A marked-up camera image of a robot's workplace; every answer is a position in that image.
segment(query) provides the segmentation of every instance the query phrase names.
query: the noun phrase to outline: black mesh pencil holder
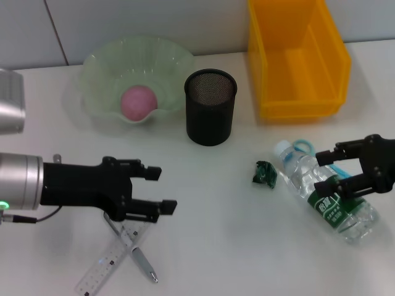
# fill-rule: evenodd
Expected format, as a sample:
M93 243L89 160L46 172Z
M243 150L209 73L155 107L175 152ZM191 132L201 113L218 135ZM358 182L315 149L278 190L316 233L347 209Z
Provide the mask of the black mesh pencil holder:
M186 80L186 132L191 140L215 146L229 138L236 93L236 81L221 70L200 70Z

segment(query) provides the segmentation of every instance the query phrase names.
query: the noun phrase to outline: yellow plastic bin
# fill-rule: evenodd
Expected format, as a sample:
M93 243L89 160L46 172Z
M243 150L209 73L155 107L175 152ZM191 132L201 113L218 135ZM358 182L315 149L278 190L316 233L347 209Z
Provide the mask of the yellow plastic bin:
M248 56L260 117L325 117L345 102L351 58L324 0L249 0Z

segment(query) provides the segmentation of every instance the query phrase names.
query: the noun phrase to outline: glass bowl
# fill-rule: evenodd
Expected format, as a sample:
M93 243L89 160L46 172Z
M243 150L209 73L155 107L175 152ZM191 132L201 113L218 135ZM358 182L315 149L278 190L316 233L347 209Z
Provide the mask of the glass bowl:
M184 83L193 72L193 65L193 55L174 42L132 36L110 42L86 58L79 87L89 114L141 123L160 111L185 106ZM147 86L155 93L158 109L133 121L123 116L120 101L127 89L137 85Z

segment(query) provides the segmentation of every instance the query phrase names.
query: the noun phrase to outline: cable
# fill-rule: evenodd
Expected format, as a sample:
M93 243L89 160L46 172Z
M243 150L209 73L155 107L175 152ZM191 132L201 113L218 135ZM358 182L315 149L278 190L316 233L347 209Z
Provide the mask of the cable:
M55 215L57 212L59 212L61 210L62 206L60 205L59 208L57 208L56 210L54 210L52 213L50 213L49 215L42 217L41 219L37 219L36 223L38 222L42 222L44 220L49 219L50 217L52 217L53 215Z

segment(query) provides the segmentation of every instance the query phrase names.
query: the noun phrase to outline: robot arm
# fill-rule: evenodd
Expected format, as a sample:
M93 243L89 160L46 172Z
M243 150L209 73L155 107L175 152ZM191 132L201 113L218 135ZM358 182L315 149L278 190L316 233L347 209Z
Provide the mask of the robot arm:
M363 173L339 180L336 184L326 181L315 183L318 196L338 194L344 200L363 195L386 193L395 183L395 140L383 139L378 134L363 140L337 143L333 152L316 154L318 164L331 165L337 160L359 158Z
M44 163L41 157L0 154L0 208L35 210L38 204L97 207L114 221L157 222L172 215L177 202L131 198L130 178L157 181L162 170L140 160L104 157L98 166ZM3 221L35 223L36 218L4 215Z

